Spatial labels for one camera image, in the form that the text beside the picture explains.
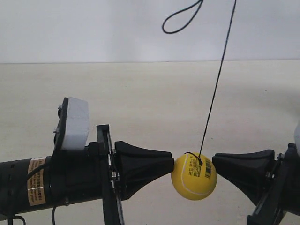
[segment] floor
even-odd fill
[[[219,62],[0,65],[1,161],[52,154],[57,106],[87,100],[89,141],[110,124],[112,141],[171,151],[197,151]],[[284,152],[300,119],[300,60],[225,62],[203,154]],[[166,175],[123,202],[127,225],[245,225],[254,205],[218,176],[215,191],[192,202]],[[51,210],[24,214],[29,225],[50,225]],[[61,224],[103,224],[101,200],[60,207]],[[283,225],[298,217],[287,214]]]

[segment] yellow ball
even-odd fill
[[[171,179],[176,191],[186,199],[201,200],[217,185],[217,172],[212,162],[201,154],[199,159],[190,153],[180,156],[174,165]]]

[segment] cable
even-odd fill
[[[52,225],[55,225],[55,210],[56,210],[56,206],[53,207],[51,213]]]
[[[179,31],[182,31],[184,28],[186,28],[191,22],[192,20],[194,19],[194,17],[197,15],[202,3],[203,3],[204,0],[199,0],[197,1],[196,3],[194,3],[193,5],[183,9],[183,10],[180,10],[172,15],[170,15],[169,17],[167,17],[165,19],[165,21],[163,22],[163,25],[162,25],[162,30],[164,33],[166,34],[174,34],[174,33],[177,33]],[[211,104],[210,104],[210,110],[209,110],[209,114],[208,114],[208,117],[207,117],[207,121],[206,121],[206,125],[205,125],[205,130],[204,130],[204,134],[203,134],[203,138],[202,138],[202,142],[201,142],[201,147],[200,147],[200,150],[199,150],[199,156],[196,156],[194,153],[192,152],[186,152],[185,154],[189,153],[189,154],[192,154],[194,155],[196,158],[199,159],[199,162],[200,162],[200,165],[202,165],[202,161],[201,161],[201,152],[202,152],[202,149],[203,149],[203,144],[204,144],[204,140],[205,140],[205,137],[206,137],[206,132],[207,132],[207,127],[208,127],[208,124],[209,124],[209,121],[210,121],[210,115],[211,115],[211,111],[212,111],[212,106],[213,106],[213,103],[214,103],[214,100],[215,100],[215,96],[216,96],[216,92],[217,92],[217,87],[218,87],[218,83],[219,83],[219,79],[220,79],[220,75],[221,75],[221,70],[222,70],[222,66],[223,66],[223,62],[224,62],[224,57],[225,57],[225,53],[226,53],[226,48],[227,48],[227,44],[228,44],[228,39],[229,39],[229,34],[230,34],[230,30],[231,30],[231,25],[232,25],[232,22],[233,22],[233,16],[234,16],[234,12],[235,12],[235,8],[236,8],[236,3],[237,3],[237,0],[234,0],[234,5],[233,5],[233,8],[232,8],[232,13],[231,13],[231,18],[230,18],[230,22],[229,22],[229,27],[228,27],[228,31],[227,31],[227,36],[226,36],[226,40],[225,40],[225,46],[224,46],[224,50],[223,50],[223,55],[222,55],[222,59],[221,59],[221,64],[220,64],[220,68],[219,68],[219,73],[217,75],[217,82],[216,82],[216,85],[215,85],[215,90],[214,90],[214,93],[213,93],[213,96],[212,96],[212,101],[211,101]],[[165,23],[167,22],[168,19],[170,19],[171,17],[179,14],[179,13],[182,13],[186,10],[189,10],[191,8],[193,8],[194,6],[196,6],[197,4],[199,4],[196,12],[194,13],[194,15],[192,16],[192,18],[187,22],[186,25],[184,25],[182,28],[176,30],[176,31],[172,31],[172,32],[168,32],[168,31],[165,31]]]
[[[165,21],[163,22],[163,25],[162,25],[162,30],[163,30],[163,32],[166,33],[166,34],[175,34],[175,33],[178,33],[178,32],[180,32],[180,31],[182,31],[183,29],[185,29],[185,28],[192,22],[192,20],[195,18],[195,16],[197,15],[199,9],[201,8],[201,5],[202,5],[203,1],[204,1],[204,0],[198,0],[198,1],[195,2],[193,5],[191,5],[191,6],[189,6],[189,7],[186,7],[186,8],[184,8],[184,9],[182,9],[182,10],[180,10],[180,11],[178,11],[178,12],[176,12],[176,13],[173,13],[172,15],[168,16],[168,17],[165,19]],[[195,6],[198,5],[198,4],[199,4],[199,6],[198,6],[197,10],[196,10],[195,13],[193,14],[193,16],[190,18],[190,20],[189,20],[183,27],[181,27],[180,29],[175,30],[175,31],[166,31],[166,30],[165,30],[165,23],[166,23],[171,17],[173,17],[173,16],[175,16],[175,15],[177,15],[177,14],[179,14],[179,13],[182,13],[182,12],[184,12],[184,11],[187,11],[187,10],[189,10],[189,9],[191,9],[191,8],[193,8],[193,7],[195,7]]]
[[[24,181],[24,183],[21,183],[19,185],[19,187],[16,189],[15,192],[12,193],[12,202],[11,202],[11,205],[10,205],[10,215],[8,216],[8,225],[13,225],[13,220],[14,219],[21,219],[20,216],[15,216],[14,215],[14,207],[15,207],[15,202],[17,200],[17,197],[19,195],[19,192],[21,191],[21,189],[23,188],[24,185],[26,185],[27,181],[34,175],[36,174],[37,172],[41,171],[42,169],[45,169],[46,167],[48,167],[49,165],[51,164],[51,161],[43,164],[43,165],[40,165],[39,167],[37,167],[36,169],[34,169],[33,171],[31,171],[27,177],[26,177],[26,180]]]

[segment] orange label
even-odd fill
[[[28,173],[45,163],[46,157],[32,158]],[[46,203],[45,190],[44,190],[44,169],[34,174],[27,181],[27,192],[30,206],[41,205]]]

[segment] wall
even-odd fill
[[[233,0],[205,0],[186,30],[161,31],[168,15],[193,2],[2,0],[0,63],[219,60]],[[299,0],[239,0],[226,59],[300,59],[299,23]]]

